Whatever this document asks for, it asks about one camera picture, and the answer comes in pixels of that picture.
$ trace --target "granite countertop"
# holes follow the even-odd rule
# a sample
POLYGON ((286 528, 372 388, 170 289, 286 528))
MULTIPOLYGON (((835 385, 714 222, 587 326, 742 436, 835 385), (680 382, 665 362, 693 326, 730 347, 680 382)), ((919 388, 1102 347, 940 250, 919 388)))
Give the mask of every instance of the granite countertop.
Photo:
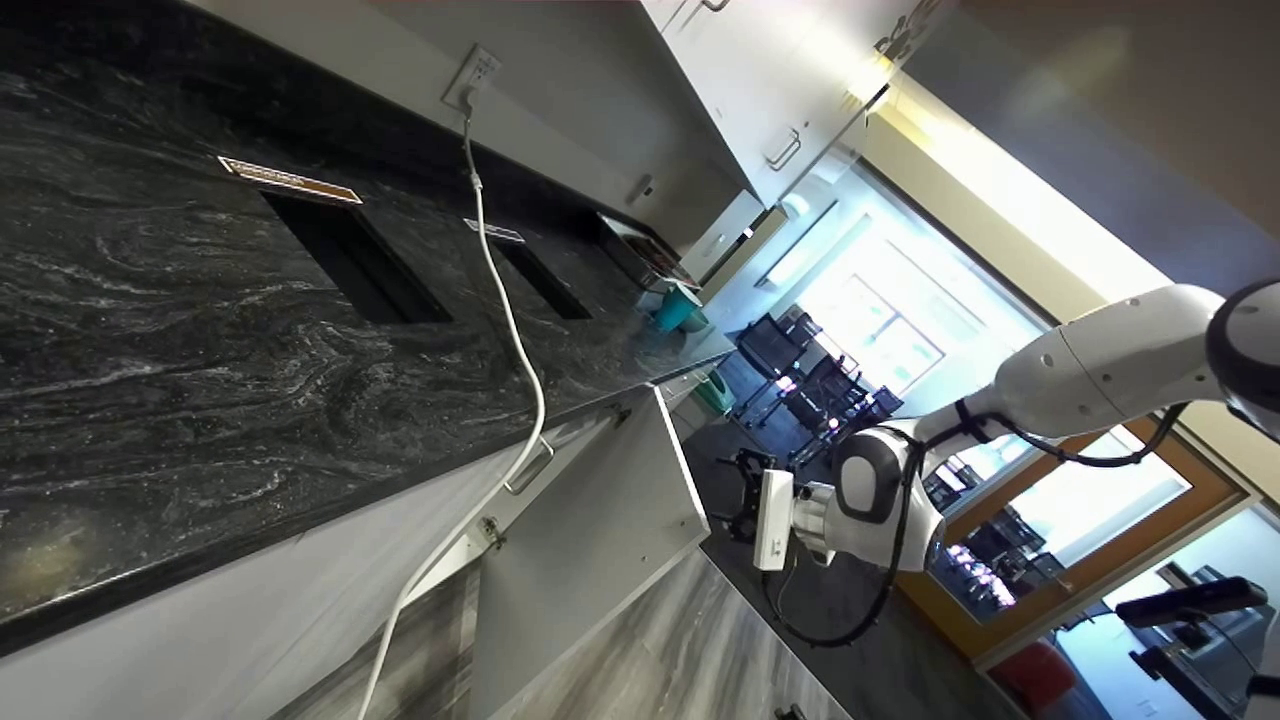
MULTIPOLYGON (((0 9, 0 651, 515 443, 532 398, 458 143, 181 6, 0 9), (450 312, 368 326, 216 158, 324 176, 450 312)), ((480 153, 504 265, 567 421, 728 352, 659 335, 563 188, 480 153)))

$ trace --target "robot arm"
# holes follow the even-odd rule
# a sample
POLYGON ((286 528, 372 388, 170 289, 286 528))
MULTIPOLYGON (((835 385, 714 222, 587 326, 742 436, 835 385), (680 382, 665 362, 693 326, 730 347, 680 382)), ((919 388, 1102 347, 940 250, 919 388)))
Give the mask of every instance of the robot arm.
POLYGON ((792 478, 768 473, 754 567, 779 572, 795 528, 815 552, 919 572, 945 516, 915 478, 1013 430, 1065 441, 1188 401, 1222 401, 1255 430, 1280 430, 1280 284, 1227 306, 1188 284, 1106 306, 1006 356, 986 388, 952 409, 857 433, 835 449, 835 486, 805 486, 795 502, 792 478))

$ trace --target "white cable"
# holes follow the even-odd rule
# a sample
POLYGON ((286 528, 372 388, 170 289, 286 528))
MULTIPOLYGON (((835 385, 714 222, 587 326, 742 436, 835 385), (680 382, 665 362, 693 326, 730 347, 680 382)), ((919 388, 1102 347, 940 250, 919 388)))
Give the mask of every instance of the white cable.
POLYGON ((377 643, 377 655, 372 655, 372 672, 368 672, 368 686, 362 686, 362 701, 361 701, 361 712, 354 720, 368 720, 368 710, 372 710, 372 698, 377 698, 377 686, 384 675, 384 666, 386 666, 386 651, 392 651, 392 636, 397 636, 397 624, 400 624, 400 614, 410 596, 410 588, 433 576, 433 567, 439 564, 439 556, 476 525, 476 516, 493 505, 493 498, 509 493, 513 488, 513 478, 529 466, 532 449, 538 443, 544 436, 544 424, 547 424, 547 398, 544 398, 544 382, 535 376, 529 352, 522 352, 522 335, 518 335, 518 326, 515 326, 515 312, 513 312, 513 298, 509 298, 509 284, 504 275, 495 273, 493 265, 493 250, 486 250, 486 222, 482 222, 482 180, 476 172, 476 158, 473 158, 473 107, 462 112, 462 158, 469 158, 469 176, 473 176, 473 193, 476 193, 476 236, 480 236, 480 255, 482 255, 482 267, 493 275, 493 289, 495 289, 495 300, 504 310, 504 320, 509 320, 509 335, 513 335, 513 347, 518 356, 518 370, 532 385, 532 433, 518 449, 518 457, 509 466, 509 473, 500 478, 500 486, 469 512, 462 525, 456 525, 443 544, 409 576, 409 583, 400 588, 397 596, 397 609, 384 624, 384 636, 377 643))

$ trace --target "upper cabinet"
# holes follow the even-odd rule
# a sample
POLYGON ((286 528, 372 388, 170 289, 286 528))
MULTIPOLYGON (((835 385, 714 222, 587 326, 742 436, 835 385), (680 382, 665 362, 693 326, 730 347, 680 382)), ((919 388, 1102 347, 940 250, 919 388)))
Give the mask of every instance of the upper cabinet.
POLYGON ((643 0, 758 203, 874 102, 954 0, 643 0))

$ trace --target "power cord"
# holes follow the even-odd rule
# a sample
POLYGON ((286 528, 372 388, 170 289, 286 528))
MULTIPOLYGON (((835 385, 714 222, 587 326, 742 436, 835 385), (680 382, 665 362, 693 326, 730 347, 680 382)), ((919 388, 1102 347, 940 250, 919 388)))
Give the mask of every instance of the power cord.
POLYGON ((915 478, 919 478, 919 468, 925 468, 925 457, 928 457, 933 449, 947 443, 952 436, 986 441, 985 424, 1000 424, 1000 430, 1006 430, 1013 436, 1018 436, 1025 443, 1033 443, 1034 454, 1056 457, 1056 462, 1065 462, 1065 466, 1124 468, 1124 466, 1146 462, 1146 457, 1172 436, 1172 424, 1183 416, 1183 409, 1188 409, 1188 405, 1172 405, 1172 409, 1159 416, 1156 433, 1142 441, 1142 449, 1136 449, 1136 454, 1129 454, 1129 457, 1085 457, 1085 454, 1065 454, 1058 443, 1025 433, 1025 430, 1018 430, 1015 421, 1006 421, 1002 412, 979 412, 979 416, 971 416, 971 412, 963 409, 963 401, 958 401, 958 405, 954 405, 958 424, 945 430, 940 436, 915 441, 915 436, 908 436, 908 433, 896 433, 896 436, 908 443, 905 486, 901 486, 901 516, 896 516, 896 528, 892 528, 888 567, 882 567, 882 576, 878 576, 878 588, 874 588, 867 614, 862 614, 849 633, 841 633, 841 636, 808 636, 808 633, 800 633, 800 628, 779 614, 779 605, 775 605, 775 596, 771 596, 771 576, 764 576, 764 605, 768 605, 768 614, 771 614, 792 636, 800 636, 805 643, 810 643, 810 648, 845 648, 845 643, 859 639, 859 636, 878 619, 878 614, 882 614, 882 605, 888 605, 892 576, 901 572, 905 540, 908 540, 908 502, 913 502, 915 478))
POLYGON ((433 576, 433 567, 443 561, 443 552, 476 525, 476 516, 486 508, 486 502, 495 502, 500 493, 513 493, 513 481, 515 473, 529 466, 532 449, 538 443, 544 436, 544 424, 547 424, 547 398, 544 398, 544 382, 535 376, 529 352, 522 352, 522 335, 518 335, 518 326, 515 326, 515 310, 513 310, 513 298, 509 298, 509 284, 504 275, 495 273, 495 261, 493 261, 493 250, 486 250, 486 222, 482 222, 482 180, 480 180, 480 167, 476 167, 476 153, 473 153, 473 96, 462 96, 462 159, 469 159, 469 180, 473 180, 473 196, 476 196, 476 236, 480 236, 480 255, 482 255, 482 267, 486 267, 486 282, 495 289, 495 300, 504 310, 504 326, 509 326, 509 335, 513 335, 513 347, 518 356, 518 370, 532 385, 532 430, 529 430, 529 441, 518 449, 518 457, 509 466, 509 473, 500 478, 500 486, 462 516, 462 525, 456 525, 443 544, 403 580, 397 605, 392 605, 392 617, 378 633, 378 643, 377 643, 377 655, 372 655, 372 672, 368 672, 368 686, 362 686, 362 701, 361 701, 361 712, 354 720, 368 720, 368 710, 372 710, 372 698, 377 698, 377 686, 384 675, 384 666, 386 666, 386 651, 392 651, 392 636, 397 636, 397 624, 400 624, 400 614, 403 605, 410 602, 410 588, 433 576))

